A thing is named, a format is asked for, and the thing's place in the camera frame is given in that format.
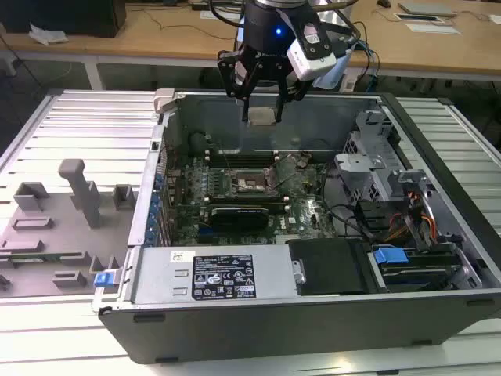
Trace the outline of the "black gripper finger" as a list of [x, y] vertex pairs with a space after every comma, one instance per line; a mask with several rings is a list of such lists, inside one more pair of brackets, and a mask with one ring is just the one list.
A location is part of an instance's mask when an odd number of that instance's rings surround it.
[[274, 113], [275, 123], [280, 123], [285, 105], [289, 102], [301, 101], [312, 86], [312, 81], [301, 81], [293, 71], [277, 71], [276, 83], [279, 87], [279, 96], [276, 99]]
[[226, 94], [243, 103], [242, 121], [248, 121], [250, 97], [255, 88], [255, 58], [246, 49], [218, 53], [217, 66]]

